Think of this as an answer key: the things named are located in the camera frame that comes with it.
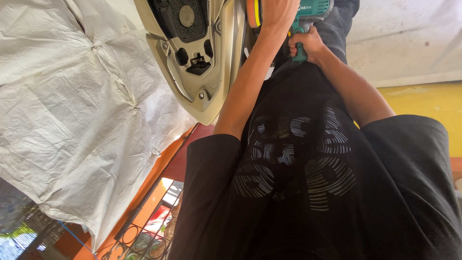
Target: sleeve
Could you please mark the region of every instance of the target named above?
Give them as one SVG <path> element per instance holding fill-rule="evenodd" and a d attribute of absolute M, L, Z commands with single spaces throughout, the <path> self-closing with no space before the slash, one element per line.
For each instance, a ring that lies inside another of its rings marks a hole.
<path fill-rule="evenodd" d="M 188 146 L 183 198 L 169 259 L 191 259 L 213 200 L 227 188 L 239 163 L 241 142 L 220 134 Z"/>
<path fill-rule="evenodd" d="M 400 115 L 371 122 L 361 131 L 428 238 L 451 237 L 461 245 L 461 215 L 444 126 L 431 118 Z"/>

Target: hand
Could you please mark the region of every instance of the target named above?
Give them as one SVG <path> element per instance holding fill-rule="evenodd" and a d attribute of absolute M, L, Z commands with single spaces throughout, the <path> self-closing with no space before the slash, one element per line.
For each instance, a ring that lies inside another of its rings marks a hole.
<path fill-rule="evenodd" d="M 295 19 L 300 0 L 263 0 L 261 27 L 271 28 L 286 34 Z"/>
<path fill-rule="evenodd" d="M 319 65 L 321 53 L 328 50 L 322 42 L 316 27 L 313 25 L 310 26 L 308 33 L 297 33 L 289 39 L 290 56 L 292 57 L 295 57 L 297 54 L 297 43 L 303 44 L 303 49 L 305 49 L 308 55 L 308 61 L 316 65 Z"/>

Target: teal power tool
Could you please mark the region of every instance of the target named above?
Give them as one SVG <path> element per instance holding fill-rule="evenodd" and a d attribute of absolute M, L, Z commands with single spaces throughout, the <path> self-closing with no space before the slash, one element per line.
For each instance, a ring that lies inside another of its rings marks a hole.
<path fill-rule="evenodd" d="M 247 0 L 247 20 L 250 27 L 257 28 L 262 23 L 262 0 Z M 292 27 L 287 33 L 292 37 L 295 33 L 308 33 L 310 25 L 324 20 L 332 11 L 334 0 L 301 0 L 298 6 L 297 15 L 292 23 Z M 306 61 L 303 45 L 297 43 L 297 55 L 292 58 L 294 62 Z"/>

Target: forearm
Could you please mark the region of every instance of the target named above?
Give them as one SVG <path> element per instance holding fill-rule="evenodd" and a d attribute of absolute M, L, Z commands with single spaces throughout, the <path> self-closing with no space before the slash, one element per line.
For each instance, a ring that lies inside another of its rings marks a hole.
<path fill-rule="evenodd" d="M 359 127 L 396 115 L 376 88 L 344 64 L 327 47 L 320 52 L 316 63 L 339 93 L 348 114 Z"/>
<path fill-rule="evenodd" d="M 249 57 L 228 93 L 213 134 L 230 134 L 241 139 L 271 62 L 285 37 L 285 31 L 262 27 Z"/>

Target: black t-shirt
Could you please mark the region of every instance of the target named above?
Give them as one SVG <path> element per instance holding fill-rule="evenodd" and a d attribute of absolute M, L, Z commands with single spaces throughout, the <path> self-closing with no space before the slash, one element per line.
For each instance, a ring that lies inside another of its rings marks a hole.
<path fill-rule="evenodd" d="M 243 142 L 190 144 L 170 259 L 462 259 L 448 134 L 395 116 L 359 129 L 322 71 L 267 80 Z"/>

